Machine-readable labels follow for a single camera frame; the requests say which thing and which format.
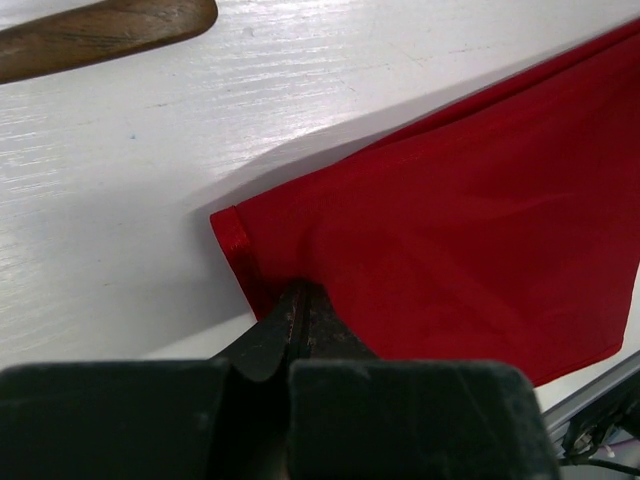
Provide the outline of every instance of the white table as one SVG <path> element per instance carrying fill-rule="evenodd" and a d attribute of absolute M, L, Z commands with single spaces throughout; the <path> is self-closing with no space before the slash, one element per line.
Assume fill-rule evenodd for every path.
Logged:
<path fill-rule="evenodd" d="M 0 27 L 85 3 L 4 0 Z M 197 39 L 0 86 L 0 366 L 215 353 L 253 319 L 211 212 L 640 14 L 640 0 L 219 7 Z M 635 309 L 623 352 L 539 389 L 543 407 L 638 348 Z"/>

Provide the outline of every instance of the wooden utensil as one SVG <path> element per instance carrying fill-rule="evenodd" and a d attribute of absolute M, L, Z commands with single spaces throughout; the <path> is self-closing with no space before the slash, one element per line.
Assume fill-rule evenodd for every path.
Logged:
<path fill-rule="evenodd" d="M 214 0 L 105 0 L 0 31 L 0 84 L 162 47 L 207 31 Z"/>

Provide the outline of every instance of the wooden handle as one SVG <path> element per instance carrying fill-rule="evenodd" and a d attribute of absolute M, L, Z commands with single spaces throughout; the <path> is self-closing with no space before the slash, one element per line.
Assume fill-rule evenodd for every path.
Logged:
<path fill-rule="evenodd" d="M 0 84 L 82 67 L 195 37 L 214 0 L 105 0 L 0 31 Z"/>

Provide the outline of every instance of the wire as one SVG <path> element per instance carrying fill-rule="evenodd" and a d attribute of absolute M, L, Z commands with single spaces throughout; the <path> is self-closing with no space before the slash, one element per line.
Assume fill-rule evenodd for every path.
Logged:
<path fill-rule="evenodd" d="M 592 467 L 606 468 L 608 470 L 613 470 L 620 473 L 626 473 L 627 475 L 640 476 L 640 468 L 627 467 L 626 465 L 621 465 L 619 463 L 608 462 L 606 460 L 597 460 L 594 458 L 587 458 L 587 459 L 580 459 L 580 460 L 571 459 L 571 458 L 562 458 L 560 459 L 559 463 L 561 467 L 590 465 Z"/>

